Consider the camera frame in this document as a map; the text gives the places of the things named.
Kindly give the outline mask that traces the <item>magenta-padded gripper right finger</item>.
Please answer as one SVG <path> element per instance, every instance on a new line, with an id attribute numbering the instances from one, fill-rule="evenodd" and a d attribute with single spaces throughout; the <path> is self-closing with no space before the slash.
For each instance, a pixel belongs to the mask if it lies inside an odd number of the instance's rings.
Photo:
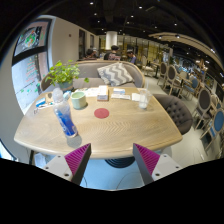
<path id="1" fill-rule="evenodd" d="M 133 155 L 145 185 L 182 169 L 168 154 L 159 155 L 136 143 L 133 144 Z"/>

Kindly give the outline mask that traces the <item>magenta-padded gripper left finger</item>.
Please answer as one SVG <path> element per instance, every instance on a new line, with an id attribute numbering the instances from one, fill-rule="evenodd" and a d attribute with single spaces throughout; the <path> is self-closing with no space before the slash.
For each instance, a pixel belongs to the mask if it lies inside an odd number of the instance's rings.
<path id="1" fill-rule="evenodd" d="M 65 156 L 55 156 L 43 167 L 43 169 L 79 185 L 82 181 L 90 155 L 91 144 L 88 143 L 73 150 Z"/>

